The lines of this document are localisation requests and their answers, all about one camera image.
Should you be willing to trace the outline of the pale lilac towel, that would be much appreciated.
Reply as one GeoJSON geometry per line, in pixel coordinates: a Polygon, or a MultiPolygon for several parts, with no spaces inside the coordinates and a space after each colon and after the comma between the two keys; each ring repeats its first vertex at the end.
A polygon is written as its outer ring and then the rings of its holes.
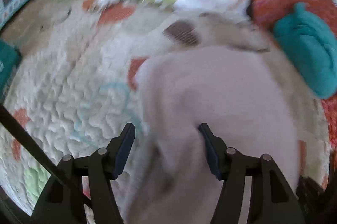
{"type": "Polygon", "coordinates": [[[291,111],[261,55],[204,47],[147,59],[135,75],[146,143],[127,196],[126,223],[209,223],[222,184],[198,127],[244,155],[273,156],[291,188],[299,177],[291,111]]]}

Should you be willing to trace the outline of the green cardboard box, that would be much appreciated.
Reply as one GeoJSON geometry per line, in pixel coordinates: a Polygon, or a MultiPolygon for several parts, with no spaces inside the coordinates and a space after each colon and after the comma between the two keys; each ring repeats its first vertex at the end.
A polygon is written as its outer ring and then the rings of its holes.
{"type": "Polygon", "coordinates": [[[9,92],[11,83],[21,64],[22,55],[17,47],[7,44],[3,39],[0,42],[0,91],[1,104],[9,92]]]}

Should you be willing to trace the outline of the teal folded towel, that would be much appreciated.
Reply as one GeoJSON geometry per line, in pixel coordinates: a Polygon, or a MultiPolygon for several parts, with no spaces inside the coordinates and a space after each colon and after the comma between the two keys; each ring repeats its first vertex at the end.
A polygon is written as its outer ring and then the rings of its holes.
{"type": "Polygon", "coordinates": [[[336,93],[336,37],[322,19],[298,2],[274,24],[273,34],[316,96],[328,99],[336,93]]]}

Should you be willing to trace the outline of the teal patterned flat box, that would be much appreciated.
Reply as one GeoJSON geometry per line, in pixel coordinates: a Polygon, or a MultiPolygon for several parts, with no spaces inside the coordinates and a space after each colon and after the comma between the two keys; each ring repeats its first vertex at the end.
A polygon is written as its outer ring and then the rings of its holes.
{"type": "Polygon", "coordinates": [[[22,8],[29,0],[1,0],[0,29],[22,8]]]}

